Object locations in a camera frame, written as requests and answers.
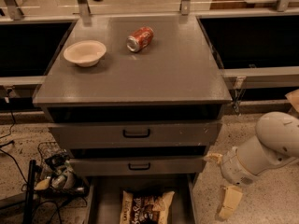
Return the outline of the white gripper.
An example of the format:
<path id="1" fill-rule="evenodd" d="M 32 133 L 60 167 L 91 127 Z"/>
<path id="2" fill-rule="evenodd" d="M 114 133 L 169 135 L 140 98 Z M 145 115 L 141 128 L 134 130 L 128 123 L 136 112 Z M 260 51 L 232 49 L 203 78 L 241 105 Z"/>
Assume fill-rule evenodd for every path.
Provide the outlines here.
<path id="1" fill-rule="evenodd" d="M 222 176 L 233 184 L 221 186 L 221 202 L 217 210 L 217 218 L 227 220 L 233 215 L 241 202 L 243 197 L 241 188 L 251 185 L 258 179 L 258 176 L 247 171 L 241 164 L 237 157 L 237 147 L 232 147 L 223 156 L 220 153 L 207 153 L 204 160 L 214 161 L 221 165 Z"/>

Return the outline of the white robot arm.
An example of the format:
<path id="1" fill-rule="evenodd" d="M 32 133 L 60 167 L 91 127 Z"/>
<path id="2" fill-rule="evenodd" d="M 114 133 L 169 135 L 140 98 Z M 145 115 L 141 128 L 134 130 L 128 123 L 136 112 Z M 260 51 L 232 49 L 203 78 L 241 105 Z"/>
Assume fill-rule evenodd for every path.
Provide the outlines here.
<path id="1" fill-rule="evenodd" d="M 216 162 L 228 185 L 221 187 L 218 217 L 228 219 L 239 206 L 243 189 L 264 172 L 299 159 L 299 119 L 282 112 L 262 115 L 255 135 L 225 154 L 208 152 L 206 161 Z"/>

